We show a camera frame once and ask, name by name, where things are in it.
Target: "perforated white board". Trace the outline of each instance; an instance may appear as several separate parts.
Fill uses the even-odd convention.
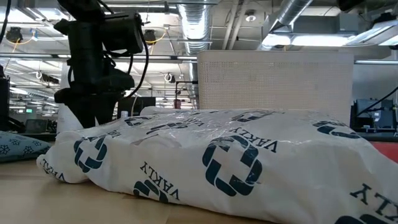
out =
[[[334,52],[200,52],[200,108],[314,110],[349,124],[353,65]]]

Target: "white plastic bag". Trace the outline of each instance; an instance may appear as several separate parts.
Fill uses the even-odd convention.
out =
[[[398,165],[304,111],[166,111],[64,132],[55,178],[276,223],[398,223]]]

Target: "desk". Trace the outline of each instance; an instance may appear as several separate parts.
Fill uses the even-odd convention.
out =
[[[2,224],[267,223],[107,192],[91,182],[64,184],[35,161],[0,164],[0,198]]]

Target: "plastic bag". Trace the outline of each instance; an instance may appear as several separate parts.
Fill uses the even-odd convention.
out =
[[[398,165],[341,122],[307,111],[143,113],[153,115],[61,133],[37,165],[68,183],[276,223],[398,222]]]

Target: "blue cushion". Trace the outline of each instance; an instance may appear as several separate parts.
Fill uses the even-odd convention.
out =
[[[50,147],[47,142],[0,131],[0,162],[35,159]]]

